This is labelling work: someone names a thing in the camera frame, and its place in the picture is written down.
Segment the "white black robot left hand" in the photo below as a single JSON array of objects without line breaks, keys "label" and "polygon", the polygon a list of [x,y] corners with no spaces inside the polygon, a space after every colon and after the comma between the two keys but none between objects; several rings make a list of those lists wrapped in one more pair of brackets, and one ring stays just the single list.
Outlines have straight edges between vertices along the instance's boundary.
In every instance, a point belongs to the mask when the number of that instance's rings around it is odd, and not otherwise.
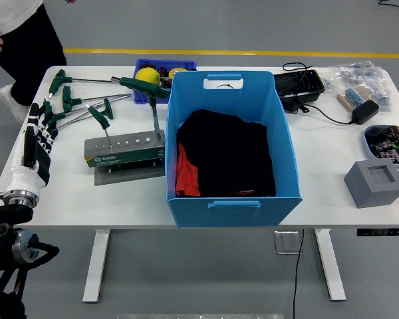
[{"label": "white black robot left hand", "polygon": [[5,199],[39,201],[40,190],[50,179],[52,147],[57,137],[56,118],[50,102],[31,105],[27,123],[19,134],[11,161],[11,182]]}]

